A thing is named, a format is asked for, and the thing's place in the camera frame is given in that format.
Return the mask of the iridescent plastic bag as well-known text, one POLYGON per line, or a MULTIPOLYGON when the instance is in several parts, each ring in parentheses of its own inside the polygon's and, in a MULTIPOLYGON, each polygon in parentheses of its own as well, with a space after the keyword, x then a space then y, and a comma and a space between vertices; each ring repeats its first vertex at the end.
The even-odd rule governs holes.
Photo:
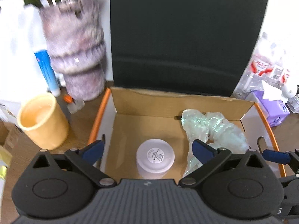
POLYGON ((203 161, 198 160, 192 152, 194 140, 201 140, 214 149, 227 148, 235 154, 244 154, 249 149, 243 131, 220 112, 203 114, 196 109, 186 109, 182 112, 181 125, 189 141, 184 177, 203 165, 203 161))

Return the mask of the purple tissue box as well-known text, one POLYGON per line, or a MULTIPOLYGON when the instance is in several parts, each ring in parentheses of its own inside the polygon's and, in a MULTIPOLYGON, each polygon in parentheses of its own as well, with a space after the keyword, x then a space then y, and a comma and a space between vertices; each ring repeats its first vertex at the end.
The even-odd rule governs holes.
POLYGON ((259 105, 270 127, 278 126, 290 114, 289 109, 282 100, 282 90, 264 80, 261 81, 261 86, 261 90, 251 91, 245 97, 245 100, 259 105))

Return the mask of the red cardboard box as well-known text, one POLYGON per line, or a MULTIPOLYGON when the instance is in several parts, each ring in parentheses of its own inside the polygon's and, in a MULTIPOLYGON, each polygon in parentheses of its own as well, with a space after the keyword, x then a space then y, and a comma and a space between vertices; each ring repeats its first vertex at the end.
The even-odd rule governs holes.
POLYGON ((105 140, 100 170, 115 180, 139 178, 138 147, 148 139, 161 139, 175 152, 174 164, 166 178, 180 180, 187 166, 189 150, 180 121, 186 109, 222 113, 244 132, 251 148, 257 149, 258 140, 263 138, 269 149, 279 149, 262 110, 255 102, 113 87, 104 94, 89 137, 89 142, 105 140))

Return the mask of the yellow mug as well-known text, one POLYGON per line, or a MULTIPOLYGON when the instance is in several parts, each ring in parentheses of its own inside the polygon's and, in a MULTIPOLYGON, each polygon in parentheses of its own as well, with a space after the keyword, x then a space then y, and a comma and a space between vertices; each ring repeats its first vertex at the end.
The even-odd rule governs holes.
POLYGON ((17 116, 17 123, 40 148, 54 150, 67 139, 69 123, 56 98, 45 93, 25 103, 17 116))

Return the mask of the blue white tube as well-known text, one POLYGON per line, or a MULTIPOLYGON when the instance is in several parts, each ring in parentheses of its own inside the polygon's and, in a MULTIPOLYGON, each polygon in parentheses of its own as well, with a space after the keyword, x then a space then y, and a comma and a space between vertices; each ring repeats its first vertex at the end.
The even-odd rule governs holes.
POLYGON ((55 96, 58 97, 61 94, 60 87, 55 75, 55 72, 53 71, 51 67, 51 60, 50 56, 48 55, 46 50, 38 51, 35 54, 36 60, 38 62, 38 65, 40 67, 40 70, 44 76, 44 79, 46 80, 46 83, 48 85, 48 88, 50 92, 55 96))

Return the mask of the water bottle right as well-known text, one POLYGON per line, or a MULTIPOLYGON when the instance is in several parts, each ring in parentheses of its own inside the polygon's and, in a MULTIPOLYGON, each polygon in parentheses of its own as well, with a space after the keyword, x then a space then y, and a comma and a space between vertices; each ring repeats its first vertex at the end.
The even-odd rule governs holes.
POLYGON ((288 69, 283 69, 278 85, 282 91, 281 101, 291 112, 298 114, 298 84, 288 69))

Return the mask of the water bottle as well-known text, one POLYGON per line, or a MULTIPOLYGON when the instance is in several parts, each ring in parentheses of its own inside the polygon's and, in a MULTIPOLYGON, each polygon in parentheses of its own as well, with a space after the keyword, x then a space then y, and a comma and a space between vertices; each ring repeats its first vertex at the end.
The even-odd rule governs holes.
POLYGON ((283 69, 278 85, 282 91, 281 101, 291 112, 298 114, 298 84, 288 69, 283 69))
POLYGON ((272 38, 263 32, 256 42, 249 62, 233 91, 233 96, 244 100, 251 91, 263 89, 262 80, 270 75, 278 58, 272 38))

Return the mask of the water bottle left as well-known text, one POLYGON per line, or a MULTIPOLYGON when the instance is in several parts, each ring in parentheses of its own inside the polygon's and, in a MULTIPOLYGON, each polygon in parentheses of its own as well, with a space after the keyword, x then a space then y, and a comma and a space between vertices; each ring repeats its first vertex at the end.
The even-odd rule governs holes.
POLYGON ((263 89, 262 80, 270 75, 278 58, 272 38, 263 32, 256 42, 249 62, 233 91, 233 96, 244 100, 251 91, 263 89))

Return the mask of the black paper bag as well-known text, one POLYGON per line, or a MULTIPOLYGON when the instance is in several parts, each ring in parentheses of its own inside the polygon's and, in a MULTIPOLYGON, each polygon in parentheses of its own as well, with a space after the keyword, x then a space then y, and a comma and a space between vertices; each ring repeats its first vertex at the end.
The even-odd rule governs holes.
POLYGON ((268 0, 110 0, 113 81, 229 97, 268 0))

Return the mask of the purple ceramic vase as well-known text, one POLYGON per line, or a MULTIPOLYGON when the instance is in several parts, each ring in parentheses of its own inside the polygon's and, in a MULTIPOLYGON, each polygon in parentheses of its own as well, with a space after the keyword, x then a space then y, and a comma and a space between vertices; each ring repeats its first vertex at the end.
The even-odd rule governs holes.
POLYGON ((90 101, 105 87, 101 60, 104 32, 97 0, 68 0, 40 10, 53 70, 64 77, 68 94, 90 101))

